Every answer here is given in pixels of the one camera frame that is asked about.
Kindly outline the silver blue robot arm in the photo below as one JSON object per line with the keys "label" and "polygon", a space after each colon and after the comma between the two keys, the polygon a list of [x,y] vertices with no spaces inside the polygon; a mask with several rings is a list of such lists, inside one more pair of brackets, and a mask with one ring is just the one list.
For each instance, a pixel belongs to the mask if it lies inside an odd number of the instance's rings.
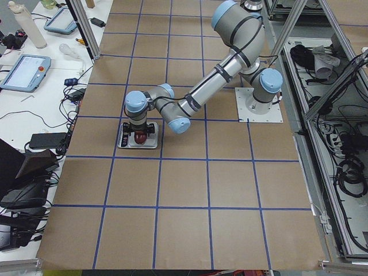
{"label": "silver blue robot arm", "polygon": [[187,131],[190,117],[236,75],[241,75],[254,89],[249,110],[255,114],[267,112],[281,90],[283,77],[276,69],[266,68],[259,62],[265,42],[261,16],[245,11],[234,1],[224,1],[215,10],[211,26],[229,47],[229,54],[182,98],[175,98],[173,88],[167,83],[147,91],[129,92],[125,99],[129,121],[122,125],[124,132],[143,138],[155,133],[154,125],[147,123],[147,112],[153,109],[174,133]]}

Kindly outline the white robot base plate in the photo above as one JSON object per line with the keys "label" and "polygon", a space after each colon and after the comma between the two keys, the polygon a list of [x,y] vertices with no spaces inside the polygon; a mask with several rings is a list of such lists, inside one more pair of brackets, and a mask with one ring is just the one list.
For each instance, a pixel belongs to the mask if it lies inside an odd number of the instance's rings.
{"label": "white robot base plate", "polygon": [[273,105],[277,97],[274,96],[270,103],[263,104],[253,97],[253,90],[250,87],[235,88],[238,120],[254,123],[283,123],[279,103]]}

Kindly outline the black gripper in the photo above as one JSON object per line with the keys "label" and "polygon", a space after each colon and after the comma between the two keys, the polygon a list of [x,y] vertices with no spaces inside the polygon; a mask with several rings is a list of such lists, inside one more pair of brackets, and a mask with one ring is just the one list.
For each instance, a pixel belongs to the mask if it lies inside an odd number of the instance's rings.
{"label": "black gripper", "polygon": [[149,136],[150,134],[155,133],[155,125],[153,123],[149,124],[147,122],[140,125],[134,125],[130,122],[124,122],[122,125],[122,131],[125,135],[130,135],[132,133],[134,136]]}

